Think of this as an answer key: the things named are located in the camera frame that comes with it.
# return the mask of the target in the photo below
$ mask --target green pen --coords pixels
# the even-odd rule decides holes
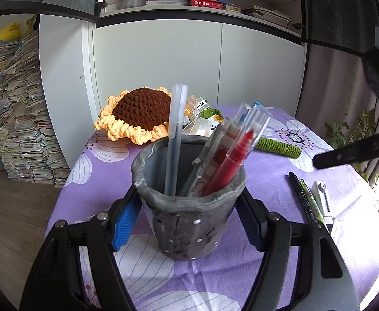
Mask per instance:
[[[300,181],[300,185],[302,186],[303,191],[305,193],[306,199],[309,202],[310,209],[312,210],[312,213],[313,213],[315,219],[319,220],[320,222],[322,222],[323,225],[327,229],[327,225],[325,223],[325,220],[323,219],[323,216],[322,216],[322,214],[321,214],[321,212],[319,210],[319,207],[317,206],[317,203],[314,200],[314,197],[313,197],[312,193],[310,192],[307,184],[305,183],[305,181],[303,179],[300,179],[299,181]]]

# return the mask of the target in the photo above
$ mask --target black pen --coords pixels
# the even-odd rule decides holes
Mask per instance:
[[[289,172],[289,179],[292,183],[293,189],[296,192],[297,196],[299,197],[302,206],[305,210],[306,217],[308,218],[309,222],[312,222],[314,220],[313,212],[310,208],[309,201],[306,199],[305,192],[303,191],[302,185],[299,182],[299,179],[293,172]]]

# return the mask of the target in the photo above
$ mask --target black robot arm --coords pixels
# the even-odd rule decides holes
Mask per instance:
[[[31,268],[20,310],[97,309],[84,289],[80,246],[87,247],[102,310],[136,310],[113,251],[127,242],[135,223],[131,216],[136,218],[140,208],[140,199],[132,186],[107,213],[101,212],[88,222],[69,225],[64,220],[57,221]],[[244,311],[277,309],[291,246],[299,246],[296,280],[291,302],[281,310],[359,310],[348,270],[323,224],[289,222],[278,213],[269,213],[247,188],[238,197],[236,209],[250,243],[265,253]],[[128,219],[129,228],[125,234],[117,235],[116,224],[122,219]]]

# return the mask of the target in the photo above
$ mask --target purple tablecloth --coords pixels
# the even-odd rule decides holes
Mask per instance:
[[[237,107],[219,107],[233,117]],[[269,211],[304,222],[302,207],[292,193],[287,174],[293,171],[311,186],[326,183],[334,215],[342,222],[337,246],[354,281],[360,301],[379,275],[379,209],[375,193],[350,167],[315,170],[312,157],[331,149],[327,143],[279,109],[268,108],[273,118],[264,137],[301,147],[300,158],[253,151],[245,163],[247,188]],[[84,148],[62,189],[48,230],[59,219],[84,221],[122,198],[131,185],[130,167],[142,146],[128,139],[108,141],[96,132]],[[291,248],[279,307],[290,301],[296,273],[297,247]],[[248,242],[234,211],[215,251],[191,262],[164,256],[143,211],[128,244],[116,253],[116,262],[138,310],[240,310],[251,289],[263,254]],[[98,305],[87,249],[81,249],[84,284],[91,302]]]

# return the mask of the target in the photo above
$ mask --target cabinet door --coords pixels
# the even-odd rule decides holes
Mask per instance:
[[[294,116],[305,48],[261,31],[223,24],[218,105],[258,101]]]
[[[123,90],[186,84],[217,104],[221,23],[145,20],[97,28],[93,52],[99,103]]]

